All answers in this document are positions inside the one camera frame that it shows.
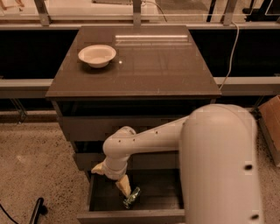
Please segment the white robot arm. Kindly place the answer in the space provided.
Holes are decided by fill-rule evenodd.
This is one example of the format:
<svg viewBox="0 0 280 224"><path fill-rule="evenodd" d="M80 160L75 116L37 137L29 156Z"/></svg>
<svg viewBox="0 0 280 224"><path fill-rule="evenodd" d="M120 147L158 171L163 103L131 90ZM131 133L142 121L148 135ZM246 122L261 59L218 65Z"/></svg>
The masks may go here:
<svg viewBox="0 0 280 224"><path fill-rule="evenodd" d="M131 155L177 151L186 224L264 224L256 136L256 120L245 108L209 104L141 133L119 129L91 172L114 180L129 197Z"/></svg>

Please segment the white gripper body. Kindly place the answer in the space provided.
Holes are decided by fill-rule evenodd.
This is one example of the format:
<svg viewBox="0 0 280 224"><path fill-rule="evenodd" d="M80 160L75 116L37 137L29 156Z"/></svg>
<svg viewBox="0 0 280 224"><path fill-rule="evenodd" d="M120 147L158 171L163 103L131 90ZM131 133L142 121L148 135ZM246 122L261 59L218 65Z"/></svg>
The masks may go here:
<svg viewBox="0 0 280 224"><path fill-rule="evenodd" d="M112 180L121 179L127 171L128 159L106 157L102 162L102 170L107 178Z"/></svg>

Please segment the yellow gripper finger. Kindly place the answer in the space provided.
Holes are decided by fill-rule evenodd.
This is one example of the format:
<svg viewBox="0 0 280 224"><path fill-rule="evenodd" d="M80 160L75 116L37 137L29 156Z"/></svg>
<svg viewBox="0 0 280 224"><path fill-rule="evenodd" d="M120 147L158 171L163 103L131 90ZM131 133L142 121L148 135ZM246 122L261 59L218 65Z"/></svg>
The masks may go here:
<svg viewBox="0 0 280 224"><path fill-rule="evenodd" d="M127 175L115 182L117 188L122 192L125 197L129 197L131 194L130 181Z"/></svg>
<svg viewBox="0 0 280 224"><path fill-rule="evenodd" d="M103 163L97 164L95 167L91 169L92 174L98 174L98 175L103 175L104 170L103 170Z"/></svg>

